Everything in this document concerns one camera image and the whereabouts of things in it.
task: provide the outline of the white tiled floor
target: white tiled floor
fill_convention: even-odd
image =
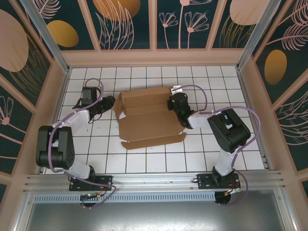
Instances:
[[[124,90],[143,89],[177,84],[195,84],[205,89],[208,99],[207,111],[230,105],[245,106],[245,101],[235,68],[233,66],[155,66],[155,67],[106,67],[74,68],[59,119],[71,112],[81,96],[84,79],[100,78],[105,96],[115,97]],[[205,106],[200,90],[187,88],[193,110]],[[235,109],[253,134],[249,115]],[[121,145],[118,123],[110,110],[93,124],[86,124],[74,134],[76,158],[92,165],[96,173],[159,173],[211,171],[220,147],[211,129],[185,129],[184,142],[127,151]],[[264,169],[257,142],[238,156],[235,168],[239,170]]]

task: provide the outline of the dark teal wallpaper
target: dark teal wallpaper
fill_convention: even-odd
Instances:
[[[257,60],[271,102],[308,68],[308,2],[295,0]]]
[[[308,168],[308,82],[276,110],[276,116],[296,169]]]
[[[0,171],[12,173],[32,113],[0,86]]]
[[[302,182],[306,196],[308,198],[308,180]]]
[[[205,48],[217,4],[218,0],[158,0],[157,48]]]
[[[149,49],[148,0],[87,0],[102,50]]]
[[[6,185],[5,184],[0,184],[0,205],[1,205],[1,201],[3,199],[4,193],[6,190]]]
[[[244,48],[267,0],[227,0],[213,48]]]
[[[263,40],[264,40],[264,37],[267,35],[267,33],[269,32],[271,26],[272,26],[273,23],[275,22],[277,16],[279,15],[279,12],[281,11],[282,7],[283,7],[284,4],[285,4],[285,2],[286,2],[286,0],[282,0],[282,1],[280,2],[279,7],[278,7],[276,13],[275,13],[274,16],[272,17],[272,19],[271,19],[271,21],[270,21],[270,23],[269,23],[267,29],[264,31],[264,33],[263,33],[263,35],[262,35],[262,38],[260,39],[260,41],[259,41],[258,44],[256,45],[254,51],[252,52],[252,55],[253,55],[253,56],[256,54],[257,50],[259,49],[261,43],[262,43]]]
[[[61,50],[94,49],[77,0],[33,2]]]
[[[11,4],[0,5],[0,74],[36,105],[50,63]]]

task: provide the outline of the cardboard box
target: cardboard box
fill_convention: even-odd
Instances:
[[[182,142],[186,133],[167,100],[172,87],[121,92],[113,110],[119,123],[120,138],[126,149],[152,147]]]

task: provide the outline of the robotic arm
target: robotic arm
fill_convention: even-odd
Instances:
[[[180,86],[175,86],[167,102],[169,110],[173,110],[180,124],[188,129],[211,128],[217,143],[221,147],[218,161],[213,167],[212,179],[220,186],[228,176],[234,173],[233,164],[236,153],[250,138],[250,131],[233,109],[228,109],[217,114],[200,113],[191,110],[188,97],[185,93],[174,91]]]

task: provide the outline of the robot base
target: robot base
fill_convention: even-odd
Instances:
[[[91,170],[90,170],[90,176],[87,179],[88,181],[97,184],[106,184],[106,185],[112,184],[112,176],[96,176],[94,168],[92,166],[90,167]],[[104,188],[106,189],[106,191],[111,191],[111,187],[104,187]],[[102,189],[100,186],[87,184],[74,178],[71,178],[70,180],[69,191],[71,192],[101,191],[101,190]]]

